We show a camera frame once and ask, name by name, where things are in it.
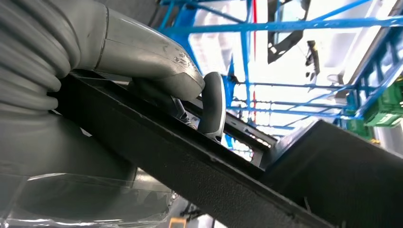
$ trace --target scuffed plastic surface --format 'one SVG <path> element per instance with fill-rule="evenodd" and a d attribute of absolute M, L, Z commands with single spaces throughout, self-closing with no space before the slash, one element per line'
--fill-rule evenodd
<path fill-rule="evenodd" d="M 306 121 L 301 126 L 295 128 L 290 134 L 284 136 L 274 146 L 273 154 L 275 162 L 280 158 L 288 148 L 290 148 L 302 135 L 311 129 L 319 119 L 314 118 L 312 121 Z"/>
<path fill-rule="evenodd" d="M 133 182 L 106 178 L 0 174 L 0 181 L 1 186 L 10 186 L 1 191 L 3 196 L 9 194 L 0 207 L 1 228 L 154 228 L 167 221 L 172 203 L 171 193 L 136 189 Z"/>

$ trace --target blue steel frame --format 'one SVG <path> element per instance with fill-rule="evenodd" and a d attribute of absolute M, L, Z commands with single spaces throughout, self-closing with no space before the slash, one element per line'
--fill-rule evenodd
<path fill-rule="evenodd" d="M 363 3 L 369 2 L 371 0 L 357 0 L 351 4 L 343 6 L 336 9 L 330 13 L 327 13 L 321 17 L 313 19 L 311 21 L 290 21 L 281 22 L 279 9 L 281 6 L 281 1 L 277 0 L 277 13 L 275 22 L 268 23 L 252 23 L 252 1 L 246 0 L 247 7 L 247 17 L 246 20 L 240 20 L 231 15 L 219 12 L 211 7 L 203 6 L 199 3 L 209 2 L 209 1 L 220 1 L 220 0 L 161 0 L 160 4 L 168 5 L 168 11 L 163 19 L 162 25 L 159 27 L 159 31 L 168 37 L 174 39 L 180 43 L 185 50 L 189 53 L 190 57 L 196 63 L 197 61 L 194 57 L 192 48 L 190 47 L 188 37 L 191 33 L 205 33 L 205 32 L 240 32 L 241 44 L 242 44 L 242 57 L 243 57 L 243 68 L 245 71 L 245 84 L 247 99 L 243 102 L 247 104 L 246 108 L 231 106 L 233 99 L 233 90 L 235 83 L 230 82 L 227 77 L 224 77 L 224 85 L 227 97 L 227 109 L 237 110 L 237 111 L 249 111 L 249 112 L 267 112 L 267 113 L 281 113 L 281 114 L 298 114 L 304 115 L 305 117 L 288 123 L 284 126 L 268 126 L 272 128 L 292 130 L 293 127 L 290 125 L 309 118 L 310 116 L 320 116 L 320 117 L 331 117 L 335 118 L 334 123 L 342 126 L 342 119 L 361 119 L 366 110 L 377 100 L 377 98 L 385 91 L 385 89 L 390 86 L 395 79 L 401 74 L 403 70 L 403 54 L 400 57 L 398 55 L 398 48 L 396 47 L 399 42 L 403 40 L 402 29 L 403 26 L 403 16 L 386 17 L 383 19 L 377 18 L 361 18 L 361 19 L 334 19 L 329 20 L 328 18 L 334 16 L 338 13 L 349 10 L 353 7 L 359 6 Z M 179 13 L 171 27 L 166 27 L 166 22 L 175 6 L 178 6 Z M 194 17 L 197 10 L 206 10 L 213 14 L 219 15 L 226 19 L 237 22 L 237 24 L 231 25 L 209 25 L 209 26 L 193 26 Z M 370 61 L 365 65 L 365 67 L 359 72 L 358 77 L 351 85 L 344 86 L 320 86 L 315 84 L 309 85 L 290 85 L 290 84 L 274 84 L 274 83 L 251 83 L 249 81 L 249 51 L 250 51 L 250 32 L 257 30 L 270 30 L 270 31 L 293 31 L 293 30 L 304 30 L 304 29 L 326 29 L 326 28 L 357 28 L 357 27 L 371 27 L 371 26 L 382 26 L 389 27 L 387 35 L 383 38 L 382 44 L 377 48 L 377 50 L 372 54 Z M 392 66 L 385 72 L 381 69 L 380 61 L 384 59 L 385 56 L 392 57 Z M 377 85 L 370 85 L 368 83 L 369 76 L 376 72 L 376 77 L 378 79 Z M 233 73 L 233 67 L 231 65 L 229 74 Z M 332 90 L 329 94 L 320 95 L 315 97 L 308 102 L 304 103 L 292 103 L 292 102 L 281 102 L 281 101 L 271 101 L 267 102 L 270 104 L 278 105 L 292 105 L 291 108 L 287 110 L 276 110 L 276 109 L 257 109 L 252 108 L 252 102 L 259 102 L 252 100 L 250 97 L 251 86 L 283 86 L 283 87 L 306 87 L 306 88 L 321 88 Z M 330 95 L 336 94 L 337 92 L 348 90 L 350 95 L 347 97 L 348 105 L 329 105 L 329 104 L 314 104 L 314 100 L 323 99 Z M 293 109 L 301 106 L 308 107 L 318 107 L 323 108 L 319 112 L 306 112 L 306 111 L 295 111 Z M 340 110 L 339 114 L 328 113 L 327 111 L 331 109 Z M 355 114 L 345 114 L 345 110 L 355 111 Z"/>

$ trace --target green crate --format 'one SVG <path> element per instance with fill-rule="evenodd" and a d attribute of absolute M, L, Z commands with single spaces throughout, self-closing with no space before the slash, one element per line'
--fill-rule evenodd
<path fill-rule="evenodd" d="M 366 126 L 395 127 L 403 116 L 402 92 L 399 84 L 392 84 L 364 114 Z"/>
<path fill-rule="evenodd" d="M 366 126 L 372 127 L 396 127 L 403 120 L 401 114 L 376 113 L 365 121 Z"/>
<path fill-rule="evenodd" d="M 355 133 L 365 139 L 371 140 L 374 138 L 372 129 L 365 126 L 363 120 L 347 120 L 346 128 L 348 131 Z"/>

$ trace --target transparent plastic sheet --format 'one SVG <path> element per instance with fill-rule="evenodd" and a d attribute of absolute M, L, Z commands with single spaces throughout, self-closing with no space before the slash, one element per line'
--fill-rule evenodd
<path fill-rule="evenodd" d="M 154 228 L 168 220 L 172 193 L 134 182 L 54 173 L 0 174 L 0 227 Z"/>

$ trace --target blue scaffolding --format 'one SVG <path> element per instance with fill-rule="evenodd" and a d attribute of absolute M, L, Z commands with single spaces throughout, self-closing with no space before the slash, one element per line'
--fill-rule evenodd
<path fill-rule="evenodd" d="M 196 58 L 193 54 L 192 47 L 188 41 L 191 33 L 210 33 L 210 32 L 239 32 L 242 44 L 242 57 L 243 68 L 245 72 L 245 81 L 240 84 L 246 87 L 246 100 L 237 100 L 233 97 L 235 83 L 223 77 L 225 91 L 226 91 L 226 104 L 228 110 L 248 111 L 248 112 L 266 112 L 266 113 L 280 113 L 280 114 L 296 114 L 303 116 L 301 119 L 285 124 L 283 126 L 271 126 L 271 128 L 278 128 L 284 130 L 292 130 L 294 127 L 291 125 L 298 121 L 305 120 L 310 116 L 329 117 L 334 118 L 334 123 L 343 126 L 342 121 L 348 119 L 362 119 L 365 112 L 370 106 L 378 99 L 385 89 L 390 86 L 396 78 L 403 71 L 403 16 L 393 16 L 380 18 L 360 18 L 360 19 L 328 19 L 338 13 L 347 11 L 353 7 L 359 6 L 370 0 L 357 0 L 351 4 L 336 9 L 321 17 L 310 21 L 287 21 L 281 22 L 279 13 L 276 14 L 275 22 L 268 23 L 252 23 L 253 17 L 253 1 L 245 0 L 247 7 L 246 20 L 240 20 L 226 13 L 222 13 L 201 5 L 201 2 L 219 1 L 219 0 L 161 0 L 160 4 L 168 6 L 167 13 L 159 27 L 159 31 L 168 37 L 172 38 L 181 44 L 189 53 L 190 57 L 199 67 Z M 282 4 L 282 0 L 277 0 L 277 12 Z M 179 13 L 176 15 L 172 26 L 167 26 L 167 21 L 171 15 L 174 7 L 179 7 Z M 197 10 L 206 10 L 225 19 L 236 22 L 236 24 L 227 25 L 208 25 L 208 26 L 193 26 Z M 250 32 L 258 30 L 268 30 L 275 32 L 289 32 L 294 30 L 304 29 L 326 29 L 326 28 L 359 28 L 381 26 L 387 27 L 386 35 L 383 37 L 380 45 L 372 53 L 369 61 L 366 62 L 364 67 L 359 72 L 355 81 L 349 85 L 332 85 L 323 86 L 316 84 L 307 85 L 291 85 L 291 84 L 276 84 L 276 83 L 253 83 L 249 81 L 249 51 L 250 51 Z M 381 64 L 388 65 L 387 68 L 381 67 Z M 230 67 L 228 75 L 233 74 L 233 67 Z M 251 98 L 251 86 L 281 86 L 281 87 L 296 87 L 296 88 L 318 88 L 331 91 L 328 94 L 323 94 L 310 99 L 307 102 L 282 102 L 282 101 L 269 101 L 262 102 L 256 101 Z M 348 91 L 347 104 L 316 104 L 315 100 L 324 99 L 331 95 L 335 95 L 341 91 Z M 232 101 L 241 101 L 246 103 L 246 107 L 232 106 Z M 268 103 L 270 108 L 259 109 L 252 107 L 253 102 Z M 273 109 L 272 105 L 290 105 L 291 107 L 286 110 Z M 322 108 L 320 111 L 298 111 L 297 107 L 315 107 Z M 339 110 L 338 112 L 328 112 L 329 110 Z"/>

